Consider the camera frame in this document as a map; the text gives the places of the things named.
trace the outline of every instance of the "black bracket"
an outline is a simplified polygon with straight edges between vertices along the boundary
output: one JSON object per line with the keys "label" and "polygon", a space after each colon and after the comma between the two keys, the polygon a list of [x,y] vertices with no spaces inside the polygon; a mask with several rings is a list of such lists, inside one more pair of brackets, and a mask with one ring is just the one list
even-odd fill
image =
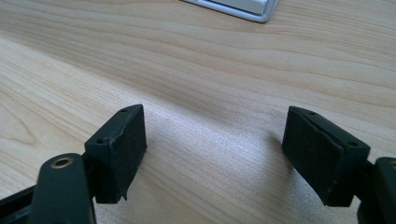
{"label": "black bracket", "polygon": [[126,200],[146,148],[143,106],[123,108],[85,143],[82,156],[46,161],[35,187],[0,201],[0,223],[96,223],[92,198]]}
{"label": "black bracket", "polygon": [[396,159],[367,161],[370,147],[321,115],[291,106],[282,148],[325,205],[361,200],[359,223],[396,223]]}

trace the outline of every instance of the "black device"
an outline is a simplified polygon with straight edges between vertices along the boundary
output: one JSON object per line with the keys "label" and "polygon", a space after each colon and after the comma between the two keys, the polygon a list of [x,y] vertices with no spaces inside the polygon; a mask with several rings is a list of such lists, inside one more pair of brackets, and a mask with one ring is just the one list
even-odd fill
{"label": "black device", "polygon": [[92,198],[126,200],[146,148],[143,106],[123,108],[85,143],[82,156],[44,162],[35,186],[0,201],[0,223],[96,223]]}
{"label": "black device", "polygon": [[[85,153],[46,161],[37,185],[0,201],[0,223],[95,223],[98,203],[126,199],[147,142],[142,105],[117,112],[86,143]],[[291,106],[282,148],[328,206],[361,200],[360,224],[396,223],[396,159],[367,161],[370,147],[321,115]]]}
{"label": "black device", "polygon": [[396,223],[396,159],[367,161],[370,147],[321,115],[291,106],[283,152],[325,205],[361,200],[358,221]]}

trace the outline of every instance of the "light wood surface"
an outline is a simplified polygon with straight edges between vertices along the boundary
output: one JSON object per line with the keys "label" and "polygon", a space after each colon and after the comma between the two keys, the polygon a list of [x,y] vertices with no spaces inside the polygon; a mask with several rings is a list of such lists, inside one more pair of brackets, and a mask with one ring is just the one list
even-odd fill
{"label": "light wood surface", "polygon": [[176,0],[0,1],[0,199],[117,110],[148,153],[99,223],[356,223],[283,156],[289,105],[396,157],[396,2],[280,0],[265,24]]}

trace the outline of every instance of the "metal grommet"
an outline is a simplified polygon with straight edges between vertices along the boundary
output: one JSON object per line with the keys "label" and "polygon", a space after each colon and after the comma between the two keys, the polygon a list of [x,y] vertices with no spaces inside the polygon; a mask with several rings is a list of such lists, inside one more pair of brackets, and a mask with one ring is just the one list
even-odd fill
{"label": "metal grommet", "polygon": [[73,158],[71,157],[64,157],[64,158],[60,158],[57,161],[53,162],[50,167],[52,167],[52,169],[62,169],[68,165],[70,165],[73,162]]}

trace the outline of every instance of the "black plastic jaw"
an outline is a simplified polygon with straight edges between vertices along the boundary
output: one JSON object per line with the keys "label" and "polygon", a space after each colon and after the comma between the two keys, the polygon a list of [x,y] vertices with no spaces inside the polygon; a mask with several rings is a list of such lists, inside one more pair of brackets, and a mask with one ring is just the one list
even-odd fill
{"label": "black plastic jaw", "polygon": [[321,115],[291,106],[283,152],[325,205],[361,200],[360,224],[396,223],[396,159],[367,161],[369,146]]}
{"label": "black plastic jaw", "polygon": [[321,115],[291,106],[282,148],[325,205],[350,206],[369,146]]}
{"label": "black plastic jaw", "polygon": [[98,203],[117,203],[121,196],[126,200],[146,148],[142,105],[121,109],[85,143],[87,163],[98,177]]}

